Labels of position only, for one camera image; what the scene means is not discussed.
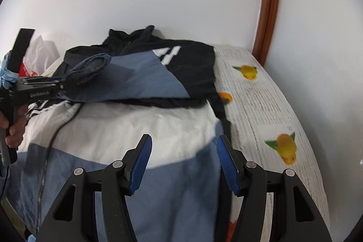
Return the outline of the person's left hand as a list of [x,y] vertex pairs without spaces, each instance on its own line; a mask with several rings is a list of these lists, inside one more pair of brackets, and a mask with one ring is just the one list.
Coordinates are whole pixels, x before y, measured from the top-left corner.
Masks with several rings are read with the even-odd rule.
[[9,128],[9,135],[5,138],[5,143],[10,148],[17,148],[23,141],[23,135],[25,133],[25,126],[27,124],[26,114],[28,112],[28,105],[22,105],[18,108],[18,117],[14,124],[10,127],[9,121],[1,113],[0,127],[6,130]]

